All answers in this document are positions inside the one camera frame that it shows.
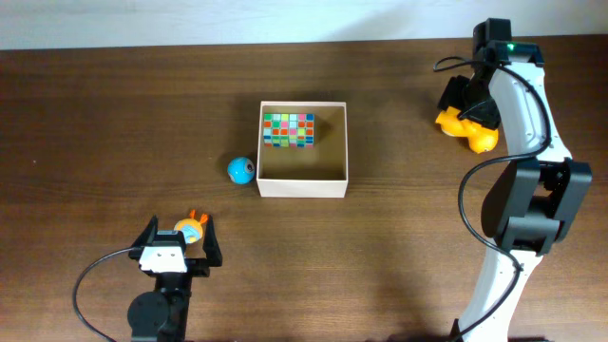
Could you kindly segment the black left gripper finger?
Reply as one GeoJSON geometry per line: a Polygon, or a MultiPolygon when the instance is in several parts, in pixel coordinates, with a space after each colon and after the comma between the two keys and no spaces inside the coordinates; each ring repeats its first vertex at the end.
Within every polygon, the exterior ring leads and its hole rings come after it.
{"type": "Polygon", "coordinates": [[[146,246],[149,246],[153,240],[155,235],[158,232],[158,217],[153,216],[143,231],[139,234],[139,236],[134,240],[131,244],[131,250],[129,251],[130,259],[140,259],[143,254],[143,249],[146,246]]]}
{"type": "Polygon", "coordinates": [[[210,267],[222,266],[222,252],[219,247],[212,216],[209,216],[205,223],[202,250],[205,253],[207,263],[210,267]]]}

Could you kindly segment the orange rubber duck toy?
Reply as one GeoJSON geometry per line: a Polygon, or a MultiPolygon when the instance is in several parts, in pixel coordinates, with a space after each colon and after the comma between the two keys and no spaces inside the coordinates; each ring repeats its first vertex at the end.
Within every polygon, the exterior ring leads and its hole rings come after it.
{"type": "Polygon", "coordinates": [[[442,110],[435,122],[440,125],[444,134],[455,138],[466,138],[468,147],[481,154],[493,150],[499,141],[499,131],[483,127],[469,119],[458,118],[460,110],[449,106],[442,110]]]}

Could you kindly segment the pink cardboard box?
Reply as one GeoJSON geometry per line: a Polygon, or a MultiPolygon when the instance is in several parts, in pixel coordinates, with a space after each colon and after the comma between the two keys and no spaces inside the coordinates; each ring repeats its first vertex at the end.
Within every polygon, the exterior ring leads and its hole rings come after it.
{"type": "Polygon", "coordinates": [[[347,104],[261,102],[256,182],[262,197],[343,198],[349,183],[347,104]],[[262,142],[265,113],[314,114],[313,147],[265,146],[262,142]]]}

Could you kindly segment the colourful puzzle cube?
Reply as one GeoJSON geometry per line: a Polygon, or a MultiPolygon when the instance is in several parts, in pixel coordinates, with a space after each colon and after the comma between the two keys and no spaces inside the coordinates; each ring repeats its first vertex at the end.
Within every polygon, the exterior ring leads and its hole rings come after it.
{"type": "Polygon", "coordinates": [[[290,147],[312,148],[314,146],[314,114],[288,115],[288,144],[290,147]]]}
{"type": "Polygon", "coordinates": [[[262,115],[262,142],[267,147],[290,147],[296,143],[292,135],[289,114],[265,113],[262,115]]]}

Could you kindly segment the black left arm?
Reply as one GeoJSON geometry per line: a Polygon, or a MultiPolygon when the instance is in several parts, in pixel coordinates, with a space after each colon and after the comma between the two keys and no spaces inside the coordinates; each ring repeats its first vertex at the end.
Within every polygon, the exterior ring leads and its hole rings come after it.
{"type": "Polygon", "coordinates": [[[127,311],[133,341],[183,341],[192,281],[208,277],[223,257],[213,217],[190,213],[172,230],[161,230],[153,217],[132,244],[128,256],[155,279],[151,292],[138,295],[127,311]]]}

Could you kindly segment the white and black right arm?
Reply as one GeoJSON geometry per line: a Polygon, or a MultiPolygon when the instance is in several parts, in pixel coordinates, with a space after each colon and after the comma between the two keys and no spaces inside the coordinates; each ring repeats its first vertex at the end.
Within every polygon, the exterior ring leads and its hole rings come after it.
{"type": "Polygon", "coordinates": [[[451,78],[435,122],[465,138],[475,153],[505,138],[505,170],[484,198],[482,229],[469,233],[485,247],[474,294],[455,319],[452,341],[505,341],[523,288],[551,247],[565,239],[592,181],[588,163],[565,147],[544,90],[544,59],[536,44],[513,40],[507,19],[489,18],[473,30],[472,56],[438,61],[436,72],[470,66],[451,78]]]}

